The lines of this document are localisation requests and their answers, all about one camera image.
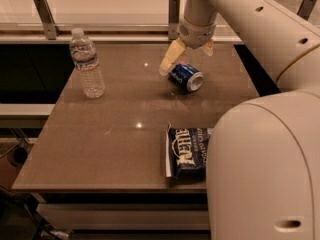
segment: black chip bag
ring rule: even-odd
[[[171,128],[167,131],[167,177],[203,173],[212,128]]]

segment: can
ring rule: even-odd
[[[203,74],[190,64],[178,63],[169,73],[175,79],[177,84],[187,89],[190,92],[200,88],[203,81]]]

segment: plastic bottle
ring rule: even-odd
[[[105,92],[99,60],[94,43],[84,35],[81,28],[72,30],[70,53],[78,71],[83,91],[89,98],[98,98]]]

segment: desk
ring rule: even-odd
[[[158,73],[167,48],[98,44],[106,84],[99,99],[87,99],[72,73],[13,185],[38,198],[54,227],[208,229],[205,178],[165,176],[166,129],[214,127],[256,90],[233,46],[219,44],[212,57],[187,52],[204,83],[186,93]],[[141,220],[128,219],[137,212]]]

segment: table top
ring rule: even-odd
[[[231,44],[212,57],[188,50],[204,74],[188,93],[158,70],[166,44],[99,44],[106,93],[88,99],[74,71],[21,169],[22,192],[206,192],[205,177],[167,178],[165,135],[214,127],[235,105],[257,96]]]

